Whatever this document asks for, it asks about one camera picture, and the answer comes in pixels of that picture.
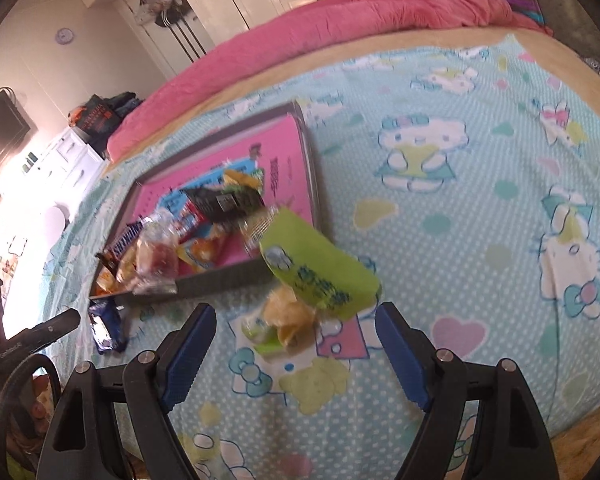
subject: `pink blanket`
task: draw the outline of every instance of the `pink blanket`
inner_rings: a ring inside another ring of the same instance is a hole
[[[499,25],[544,30],[506,0],[319,0],[220,44],[126,117],[107,150],[122,158],[193,106],[233,83],[325,46],[410,28]]]

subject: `hello kitty bedsheet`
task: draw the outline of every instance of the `hello kitty bedsheet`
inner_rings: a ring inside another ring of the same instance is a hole
[[[600,118],[512,36],[349,60],[195,118],[94,188],[45,267],[43,317],[85,313],[92,255],[137,176],[209,130],[293,99],[311,130],[325,231],[378,274],[383,299],[439,348],[516,360],[551,434],[599,406]],[[374,310],[265,362],[239,327],[269,289],[203,298],[218,332],[170,415],[200,478],[392,478],[422,416],[382,352]],[[200,300],[136,311],[123,356],[99,356],[86,323],[48,354],[64,378],[84,359],[126,362]],[[448,480],[461,476],[474,423],[468,406]]]

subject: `blue wrapper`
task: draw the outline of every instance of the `blue wrapper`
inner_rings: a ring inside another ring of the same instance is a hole
[[[115,300],[102,298],[90,301],[88,314],[98,353],[125,351],[127,339]]]

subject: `snack bag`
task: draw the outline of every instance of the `snack bag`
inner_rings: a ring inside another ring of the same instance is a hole
[[[136,271],[136,260],[138,259],[138,241],[126,250],[126,253],[120,258],[116,281],[121,290],[131,290],[138,284],[138,272]]]
[[[261,309],[243,320],[242,332],[263,356],[283,350],[296,352],[314,342],[315,319],[315,309],[282,284],[269,293]]]
[[[178,235],[173,215],[159,208],[147,219],[138,238],[136,269],[140,283],[135,294],[175,294],[178,289]]]
[[[96,295],[102,296],[104,294],[115,293],[118,288],[118,283],[116,282],[116,277],[113,273],[107,269],[107,267],[102,267],[96,278],[96,286],[98,287]]]
[[[113,298],[90,301],[87,314],[99,354],[125,351],[127,339]]]
[[[178,257],[195,272],[204,272],[216,266],[229,231],[222,224],[201,227],[195,238],[178,246]]]
[[[248,186],[257,191],[260,191],[260,188],[262,187],[262,183],[259,179],[241,171],[232,170],[231,168],[224,170],[222,177],[225,186]]]
[[[183,192],[212,223],[244,218],[264,206],[258,191],[248,186],[229,186],[227,189],[194,187],[183,189]]]
[[[142,228],[144,227],[145,220],[146,219],[143,219],[134,222],[133,224],[128,224],[118,238],[105,247],[101,253],[96,254],[96,258],[99,259],[114,276],[118,271],[120,258],[122,258],[126,250],[131,247],[131,244],[138,239],[142,232]]]
[[[193,236],[205,218],[191,200],[187,198],[180,213],[176,216],[173,227],[178,234],[178,243],[184,243]]]
[[[260,252],[298,299],[326,316],[346,321],[379,301],[378,277],[287,208],[264,233]]]

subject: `blue gripper pad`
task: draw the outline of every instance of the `blue gripper pad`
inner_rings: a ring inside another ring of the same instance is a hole
[[[432,356],[435,348],[421,331],[411,328],[388,301],[376,309],[376,333],[404,394],[428,412],[432,401],[428,389],[434,373]]]
[[[197,317],[194,317],[194,311],[178,332],[178,336],[184,338],[176,337],[176,341],[160,358],[161,361],[168,359],[163,379],[166,384],[160,388],[163,391],[160,403],[164,413],[169,413],[176,404],[187,398],[193,379],[216,334],[216,311],[208,304],[199,305],[197,309],[201,309]]]

